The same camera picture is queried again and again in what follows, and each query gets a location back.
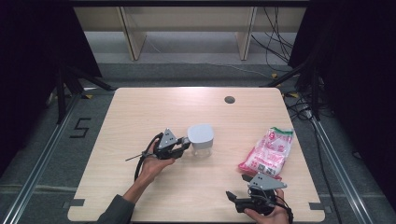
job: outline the transparent container base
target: transparent container base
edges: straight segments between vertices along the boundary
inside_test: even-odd
[[[209,157],[212,155],[212,148],[205,148],[205,149],[193,149],[192,155],[200,158]]]

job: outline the hand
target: hand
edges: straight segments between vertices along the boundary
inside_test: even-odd
[[[282,189],[276,189],[276,195],[285,199]],[[277,203],[284,204],[282,200],[276,199]],[[289,224],[288,213],[284,208],[275,206],[274,211],[268,216],[262,216],[254,210],[245,209],[245,214],[254,219],[258,224]]]
[[[154,150],[155,143],[152,143],[148,153],[151,154]],[[143,161],[142,171],[136,181],[132,184],[132,186],[125,192],[122,196],[125,200],[131,203],[137,203],[140,196],[145,191],[146,187],[154,181],[155,176],[157,176],[163,168],[166,166],[173,164],[175,159],[169,160],[158,160],[154,156],[148,156]]]

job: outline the wooden tabletop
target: wooden tabletop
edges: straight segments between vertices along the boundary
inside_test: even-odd
[[[225,102],[232,96],[233,104]],[[191,148],[166,167],[147,188],[132,221],[149,222],[252,222],[238,214],[225,191],[248,197],[248,182],[237,165],[271,127],[292,128],[289,114],[275,88],[121,88],[114,95],[72,206],[72,221],[94,221],[116,194],[134,182],[138,159],[125,161],[146,149],[150,140],[169,128],[176,137],[187,136],[190,126],[211,124],[213,153],[196,158]],[[290,156],[280,176],[288,185],[285,200],[295,221],[320,222],[321,210],[303,152],[295,135]]]

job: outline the person's right hand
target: person's right hand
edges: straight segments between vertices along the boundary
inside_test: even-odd
[[[276,189],[276,195],[285,200],[285,195],[282,189]],[[276,199],[276,202],[284,204],[284,202],[279,198]],[[248,208],[246,208],[244,212],[258,224],[289,224],[287,211],[279,206],[275,206],[274,211],[268,216],[260,215],[256,211]]]

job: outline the gray carpet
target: gray carpet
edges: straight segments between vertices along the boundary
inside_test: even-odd
[[[238,69],[212,64],[100,64],[102,79],[114,87],[174,87],[174,86],[208,86],[208,87],[258,87],[271,81],[268,77],[274,70],[265,65],[236,65]],[[281,88],[291,88],[296,78],[291,78]],[[84,87],[96,87],[81,80]],[[47,168],[41,176],[20,223],[71,223],[67,219],[68,202],[73,199],[79,180],[90,157],[94,142],[100,131],[113,92],[101,89],[86,91],[92,96],[80,99],[75,107],[62,138],[53,152]],[[286,97],[286,103],[293,105],[296,98]],[[389,206],[378,185],[374,182],[364,162],[352,155],[354,148],[335,116],[329,109],[322,109],[321,124],[332,141],[342,160],[346,171],[357,188],[374,223],[393,223],[394,211]],[[75,130],[80,119],[80,126],[87,127],[85,137],[83,130]],[[4,215],[18,194],[35,165],[42,149],[47,144],[57,120],[57,103],[53,101],[37,122],[26,148],[21,150],[0,179],[0,218]],[[309,121],[294,119],[294,129],[298,135],[309,170],[317,188],[319,198],[324,206],[332,209],[326,214],[322,223],[339,223],[335,210],[339,211],[343,223],[359,223],[338,180],[322,152],[323,167],[330,189],[327,187],[323,173],[319,169],[318,146],[312,125]],[[335,199],[332,203],[331,193]]]

